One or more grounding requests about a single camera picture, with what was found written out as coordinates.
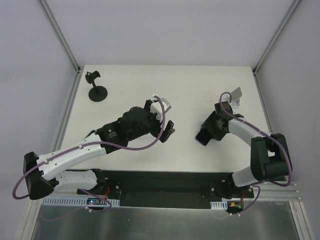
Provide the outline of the blue smartphone black screen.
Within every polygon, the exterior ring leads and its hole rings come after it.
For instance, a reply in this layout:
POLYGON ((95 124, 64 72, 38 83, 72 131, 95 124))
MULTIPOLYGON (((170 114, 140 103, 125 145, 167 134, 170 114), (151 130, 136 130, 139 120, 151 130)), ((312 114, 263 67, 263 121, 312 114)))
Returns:
POLYGON ((195 139, 202 145, 206 146, 212 139, 212 134, 205 128, 200 129, 195 139))

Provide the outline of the white folding phone stand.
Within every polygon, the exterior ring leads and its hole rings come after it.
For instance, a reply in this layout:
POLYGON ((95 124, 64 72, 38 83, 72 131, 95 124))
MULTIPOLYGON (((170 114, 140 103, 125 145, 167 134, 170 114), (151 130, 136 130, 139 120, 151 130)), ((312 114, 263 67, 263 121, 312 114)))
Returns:
POLYGON ((243 96, 242 90, 240 87, 237 87, 230 94, 224 94, 222 97, 222 101, 228 101, 229 105, 232 109, 238 109, 240 107, 240 99, 243 96))

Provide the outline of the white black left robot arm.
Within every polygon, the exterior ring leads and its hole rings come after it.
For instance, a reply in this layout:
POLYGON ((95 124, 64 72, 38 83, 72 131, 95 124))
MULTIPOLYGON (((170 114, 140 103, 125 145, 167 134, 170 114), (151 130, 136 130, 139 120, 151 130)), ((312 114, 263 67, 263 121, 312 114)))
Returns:
POLYGON ((82 141, 64 149, 37 155, 29 152, 23 160, 27 197, 39 200, 52 193, 101 195, 107 188, 101 169, 73 171, 72 167, 117 150, 142 151, 158 141, 165 143, 175 131, 166 121, 171 104, 165 98, 148 99, 144 107, 132 107, 116 121, 92 130, 82 141))

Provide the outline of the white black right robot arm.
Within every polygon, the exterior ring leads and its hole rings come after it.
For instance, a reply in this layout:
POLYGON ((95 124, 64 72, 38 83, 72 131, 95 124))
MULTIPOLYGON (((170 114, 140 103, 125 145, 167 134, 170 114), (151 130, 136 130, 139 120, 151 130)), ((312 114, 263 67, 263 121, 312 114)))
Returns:
POLYGON ((228 178, 231 186, 240 188, 291 174, 292 164, 283 134, 271 134, 258 129, 243 115, 234 114, 226 101, 216 103, 214 108, 202 123, 195 139, 206 146, 211 140, 221 141, 226 134, 233 134, 250 147, 249 166, 231 173, 228 178))

